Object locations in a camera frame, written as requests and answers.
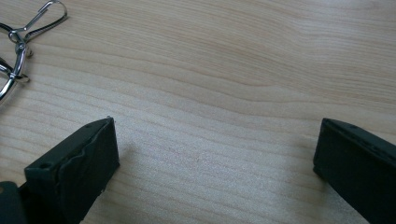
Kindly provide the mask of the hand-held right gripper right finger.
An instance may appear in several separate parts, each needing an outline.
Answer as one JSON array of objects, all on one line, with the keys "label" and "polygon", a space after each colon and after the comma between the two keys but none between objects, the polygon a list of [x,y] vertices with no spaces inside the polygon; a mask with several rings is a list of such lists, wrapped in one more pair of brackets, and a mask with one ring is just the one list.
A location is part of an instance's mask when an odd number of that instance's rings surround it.
[{"label": "hand-held right gripper right finger", "polygon": [[396,146],[336,119],[321,122],[314,172],[370,224],[396,224]]}]

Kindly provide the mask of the silver metal eyelash curler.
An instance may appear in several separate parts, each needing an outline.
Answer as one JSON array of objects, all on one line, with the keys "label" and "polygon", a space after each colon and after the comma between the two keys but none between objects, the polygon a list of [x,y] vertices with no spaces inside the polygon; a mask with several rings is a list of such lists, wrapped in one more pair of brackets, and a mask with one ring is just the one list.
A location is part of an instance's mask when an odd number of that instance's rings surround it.
[{"label": "silver metal eyelash curler", "polygon": [[[32,30],[32,27],[49,11],[50,7],[54,5],[60,5],[62,7],[62,16],[49,24]],[[68,11],[65,4],[60,0],[49,0],[37,11],[37,14],[21,28],[12,28],[0,22],[0,32],[5,33],[8,39],[14,44],[16,54],[16,60],[13,66],[0,57],[0,74],[4,74],[7,78],[7,82],[0,89],[0,104],[8,98],[18,83],[26,83],[30,80],[30,78],[24,74],[26,59],[33,56],[33,52],[28,46],[29,42],[37,36],[60,25],[66,21],[67,18]]]}]

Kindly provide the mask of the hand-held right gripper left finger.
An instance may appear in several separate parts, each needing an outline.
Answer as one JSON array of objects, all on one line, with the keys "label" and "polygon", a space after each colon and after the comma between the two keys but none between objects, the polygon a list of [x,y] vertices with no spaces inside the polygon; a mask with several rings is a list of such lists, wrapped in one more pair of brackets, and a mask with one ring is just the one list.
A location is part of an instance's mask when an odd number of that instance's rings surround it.
[{"label": "hand-held right gripper left finger", "polygon": [[31,224],[79,224],[120,166],[114,119],[84,125],[24,169]]}]

